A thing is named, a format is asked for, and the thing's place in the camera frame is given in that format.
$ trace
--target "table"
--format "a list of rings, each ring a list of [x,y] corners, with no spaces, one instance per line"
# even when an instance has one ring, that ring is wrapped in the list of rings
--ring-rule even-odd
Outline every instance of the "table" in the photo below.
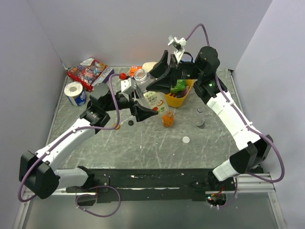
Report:
[[[114,70],[127,73],[129,68],[114,67]],[[219,70],[217,74],[240,105],[230,72]],[[120,90],[118,78],[113,84],[116,91]],[[199,107],[203,108],[202,113],[197,112]],[[49,142],[66,131],[85,108],[85,105],[71,105],[67,97],[61,95]],[[194,89],[183,105],[172,111],[174,125],[165,128],[160,116],[137,123],[129,109],[122,110],[119,130],[100,131],[76,148],[61,168],[213,168],[238,151],[222,121],[197,97]],[[116,122],[115,111],[109,115],[111,120],[106,126]],[[195,125],[198,118],[204,118],[204,129]],[[134,121],[133,126],[128,125],[129,120]],[[190,143],[182,142],[184,136],[190,138]]]

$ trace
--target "red snack bag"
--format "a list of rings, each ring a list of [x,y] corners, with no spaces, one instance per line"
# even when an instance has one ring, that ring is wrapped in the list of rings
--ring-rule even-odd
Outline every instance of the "red snack bag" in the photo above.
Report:
[[[107,68],[107,65],[89,58],[81,64],[69,68],[67,75],[74,81],[80,82],[90,92],[93,88],[91,84],[100,76],[105,68]]]

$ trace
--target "white round cap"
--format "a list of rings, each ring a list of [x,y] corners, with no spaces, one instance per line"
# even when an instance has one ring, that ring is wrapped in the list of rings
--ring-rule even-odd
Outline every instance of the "white round cap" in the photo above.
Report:
[[[189,143],[189,142],[190,142],[190,138],[187,137],[187,136],[185,136],[185,137],[182,138],[182,141],[183,141],[184,143]]]

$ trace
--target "plastic bottle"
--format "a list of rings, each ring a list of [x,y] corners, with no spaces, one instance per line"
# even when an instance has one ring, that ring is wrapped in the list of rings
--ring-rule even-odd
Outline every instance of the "plastic bottle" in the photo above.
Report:
[[[139,69],[134,73],[134,79],[137,84],[136,92],[142,105],[164,115],[164,119],[162,118],[163,125],[165,127],[171,126],[173,124],[173,114],[167,105],[164,95],[146,90],[146,87],[155,81],[155,78],[143,69]]]

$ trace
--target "green vegetable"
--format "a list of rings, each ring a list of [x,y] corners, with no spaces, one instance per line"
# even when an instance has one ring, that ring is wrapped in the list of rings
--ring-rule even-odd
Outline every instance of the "green vegetable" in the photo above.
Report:
[[[177,92],[183,91],[186,86],[186,80],[177,80],[177,85],[171,88],[171,93],[176,94]]]

